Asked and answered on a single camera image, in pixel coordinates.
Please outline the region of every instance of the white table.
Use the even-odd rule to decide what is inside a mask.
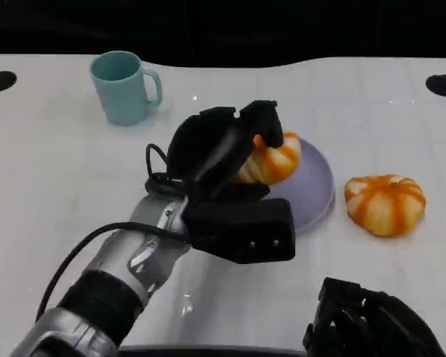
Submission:
[[[263,69],[148,65],[162,77],[163,107],[122,128],[106,123],[88,75],[92,58],[0,55],[0,70],[18,76],[0,93],[0,356],[32,326],[44,288],[71,248],[96,227],[129,218],[144,195],[146,144],[167,147],[177,126],[201,109],[240,109],[256,98],[278,100],[283,125],[327,156],[334,210],[297,238],[289,263],[236,266],[191,251],[126,343],[302,349],[329,275],[398,296],[446,350],[446,98],[424,86],[429,75],[446,74],[446,59],[330,58]],[[382,173],[411,176],[425,190],[426,217],[409,238],[373,238],[346,215],[346,181]],[[78,256],[52,303],[102,241]]]

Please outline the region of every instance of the toy pumpkin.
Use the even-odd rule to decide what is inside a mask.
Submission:
[[[411,232],[426,207],[418,184],[393,174],[352,178],[345,186],[345,201],[355,223],[382,237]]]
[[[247,184],[277,184],[292,175],[300,163],[301,148],[297,134],[284,133],[281,147],[267,147],[261,136],[254,137],[255,149],[238,172],[237,181]]]

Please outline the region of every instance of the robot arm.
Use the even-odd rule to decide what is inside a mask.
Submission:
[[[115,356],[152,294],[190,246],[236,263],[294,257],[288,202],[277,199],[241,206],[214,201],[250,155],[255,134],[275,146],[282,144],[275,107],[275,102],[257,101],[241,111],[240,119],[228,121],[205,159],[180,177],[183,199],[169,194],[172,190],[165,190],[164,180],[153,185],[135,208],[132,222],[186,233],[190,241],[140,231],[113,233],[58,306],[37,321],[11,356]],[[254,237],[247,237],[248,231]]]

